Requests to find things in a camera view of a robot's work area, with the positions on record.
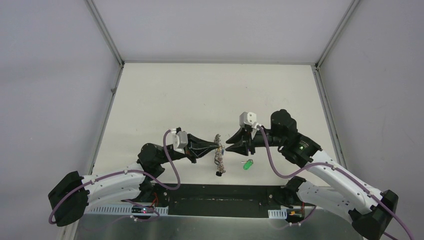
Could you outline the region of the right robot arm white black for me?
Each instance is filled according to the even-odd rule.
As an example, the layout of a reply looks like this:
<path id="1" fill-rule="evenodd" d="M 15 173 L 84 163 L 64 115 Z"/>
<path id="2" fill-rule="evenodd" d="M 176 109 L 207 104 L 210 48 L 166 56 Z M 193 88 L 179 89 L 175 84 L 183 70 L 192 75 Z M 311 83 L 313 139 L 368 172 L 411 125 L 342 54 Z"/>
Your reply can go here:
<path id="1" fill-rule="evenodd" d="M 338 164 L 318 143 L 299 133 L 296 120 L 285 109 L 271 114 L 270 128 L 258 123 L 255 113 L 243 112 L 239 130 L 227 145 L 227 151 L 244 156 L 254 154 L 256 148 L 276 147 L 300 172 L 308 171 L 329 185 L 329 189 L 316 186 L 297 172 L 286 175 L 283 196 L 288 205 L 303 202 L 321 207 L 346 220 L 368 240 L 380 239 L 395 215 L 396 193 L 381 191 Z"/>

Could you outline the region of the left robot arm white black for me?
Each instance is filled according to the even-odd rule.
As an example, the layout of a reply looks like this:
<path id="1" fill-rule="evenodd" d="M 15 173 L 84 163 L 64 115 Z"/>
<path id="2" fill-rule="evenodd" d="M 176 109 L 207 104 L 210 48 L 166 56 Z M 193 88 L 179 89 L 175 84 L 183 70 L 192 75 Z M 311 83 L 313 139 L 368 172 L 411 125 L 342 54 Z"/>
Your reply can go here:
<path id="1" fill-rule="evenodd" d="M 137 161 L 119 170 L 92 175 L 70 172 L 48 194 L 52 208 L 48 222 L 63 227 L 103 204 L 136 198 L 147 202 L 153 195 L 152 182 L 175 191 L 181 186 L 181 177 L 174 161 L 188 159 L 195 164 L 220 146 L 174 128 L 164 133 L 162 145 L 146 143 Z"/>

